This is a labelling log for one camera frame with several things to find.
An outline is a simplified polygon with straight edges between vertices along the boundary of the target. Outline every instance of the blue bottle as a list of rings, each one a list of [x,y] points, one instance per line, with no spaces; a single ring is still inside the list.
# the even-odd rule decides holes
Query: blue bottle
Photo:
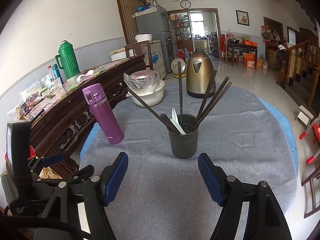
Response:
[[[61,84],[63,85],[62,77],[61,77],[61,75],[60,75],[60,72],[59,72],[59,69],[58,69],[57,64],[53,64],[53,65],[52,65],[52,70],[53,70],[54,74],[56,75],[56,77],[57,77],[57,78],[60,78]]]

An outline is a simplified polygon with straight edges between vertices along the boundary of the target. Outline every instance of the kettle spout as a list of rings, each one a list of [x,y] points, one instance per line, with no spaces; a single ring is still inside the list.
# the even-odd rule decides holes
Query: kettle spout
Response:
[[[200,68],[201,68],[201,64],[202,64],[202,61],[200,62],[197,62],[197,63],[192,63],[193,64],[193,69],[195,70],[196,73],[199,73],[200,71]]]

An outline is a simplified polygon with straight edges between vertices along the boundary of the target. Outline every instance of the framed picture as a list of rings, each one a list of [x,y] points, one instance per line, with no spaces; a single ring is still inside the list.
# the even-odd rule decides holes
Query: framed picture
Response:
[[[248,12],[236,10],[236,13],[238,24],[250,26]]]

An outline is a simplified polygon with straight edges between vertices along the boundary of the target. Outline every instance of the metal bolt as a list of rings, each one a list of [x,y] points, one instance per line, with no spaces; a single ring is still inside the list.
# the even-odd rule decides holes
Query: metal bolt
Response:
[[[58,186],[59,186],[60,188],[63,188],[63,187],[65,187],[66,185],[67,185],[67,183],[66,183],[65,181],[62,181],[62,182],[59,183]]]
[[[261,186],[263,186],[263,187],[268,187],[268,186],[269,186],[268,182],[266,182],[265,180],[262,180],[262,181],[260,182],[260,184],[261,184]]]
[[[92,182],[97,182],[97,181],[99,181],[99,179],[100,179],[100,177],[98,175],[91,177]]]
[[[230,182],[235,182],[235,181],[236,181],[236,177],[234,177],[234,176],[228,176],[228,177],[227,177],[227,180],[230,181]]]

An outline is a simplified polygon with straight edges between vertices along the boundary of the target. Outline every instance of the kettle handle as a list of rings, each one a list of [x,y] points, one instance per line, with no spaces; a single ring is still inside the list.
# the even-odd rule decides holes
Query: kettle handle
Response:
[[[203,49],[196,49],[195,52],[197,52],[198,50],[201,50],[201,52],[204,53]]]
[[[58,65],[58,67],[59,67],[60,69],[64,69],[64,67],[63,67],[63,66],[62,66],[62,67],[60,66],[60,63],[59,63],[58,57],[60,57],[60,55],[55,56],[55,59],[56,59],[57,65]]]

